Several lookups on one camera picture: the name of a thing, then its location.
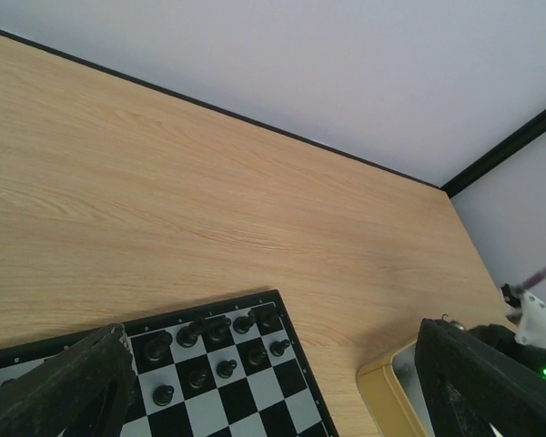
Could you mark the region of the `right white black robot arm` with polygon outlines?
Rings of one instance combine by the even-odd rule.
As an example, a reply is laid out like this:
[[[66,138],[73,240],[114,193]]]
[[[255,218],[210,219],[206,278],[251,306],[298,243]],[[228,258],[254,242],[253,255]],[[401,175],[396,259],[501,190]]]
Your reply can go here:
[[[500,290],[511,308],[507,319],[516,330],[489,324],[469,333],[546,380],[546,303],[521,286],[504,284]]]

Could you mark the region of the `gold square tin tray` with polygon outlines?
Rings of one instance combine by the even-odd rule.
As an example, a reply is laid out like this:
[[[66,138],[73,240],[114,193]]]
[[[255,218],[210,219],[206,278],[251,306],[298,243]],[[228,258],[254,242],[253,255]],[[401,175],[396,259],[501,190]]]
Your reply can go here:
[[[360,395],[382,436],[432,436],[429,412],[415,366],[416,342],[360,367]]]

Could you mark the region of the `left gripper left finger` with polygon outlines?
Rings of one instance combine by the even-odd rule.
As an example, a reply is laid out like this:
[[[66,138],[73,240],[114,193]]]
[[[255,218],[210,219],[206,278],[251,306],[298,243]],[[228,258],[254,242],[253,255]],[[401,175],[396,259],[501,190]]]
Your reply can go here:
[[[0,436],[118,436],[135,373],[110,324],[0,387]]]

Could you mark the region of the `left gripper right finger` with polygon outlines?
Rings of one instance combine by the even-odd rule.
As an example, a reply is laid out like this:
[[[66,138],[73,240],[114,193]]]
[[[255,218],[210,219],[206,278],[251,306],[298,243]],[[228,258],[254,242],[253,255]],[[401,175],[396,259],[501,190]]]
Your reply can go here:
[[[416,368],[438,436],[546,436],[546,380],[443,320],[425,319]]]

